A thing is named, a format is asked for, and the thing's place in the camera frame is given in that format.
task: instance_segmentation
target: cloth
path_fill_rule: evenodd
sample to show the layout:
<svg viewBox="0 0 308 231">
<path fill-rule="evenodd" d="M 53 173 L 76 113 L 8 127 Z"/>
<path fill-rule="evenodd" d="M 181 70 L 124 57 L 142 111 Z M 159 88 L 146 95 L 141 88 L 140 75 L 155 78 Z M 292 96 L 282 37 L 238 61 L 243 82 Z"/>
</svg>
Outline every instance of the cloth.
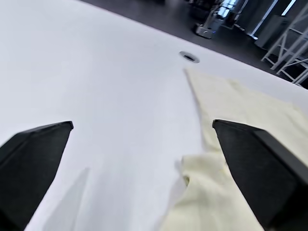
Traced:
<svg viewBox="0 0 308 231">
<path fill-rule="evenodd" d="M 264 129 L 308 166 L 308 119 L 292 104 L 234 80 L 186 72 L 201 113 L 208 152 L 183 159 L 187 189 L 161 231 L 261 231 L 230 174 L 212 122 L 224 119 Z"/>
</svg>

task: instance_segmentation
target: floor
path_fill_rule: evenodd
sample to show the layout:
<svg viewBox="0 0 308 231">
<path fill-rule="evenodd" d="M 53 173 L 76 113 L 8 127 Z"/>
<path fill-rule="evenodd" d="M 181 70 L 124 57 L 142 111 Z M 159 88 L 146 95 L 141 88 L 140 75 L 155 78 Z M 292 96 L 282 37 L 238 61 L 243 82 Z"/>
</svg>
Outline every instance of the floor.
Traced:
<svg viewBox="0 0 308 231">
<path fill-rule="evenodd" d="M 260 61 L 265 51 L 255 46 L 252 39 L 237 28 L 229 30 L 220 27 L 212 39 L 196 36 L 192 32 L 196 20 L 189 16 L 188 2 L 185 0 L 166 0 L 165 3 L 161 3 L 162 0 L 82 1 L 275 74 L 268 63 Z"/>
</svg>

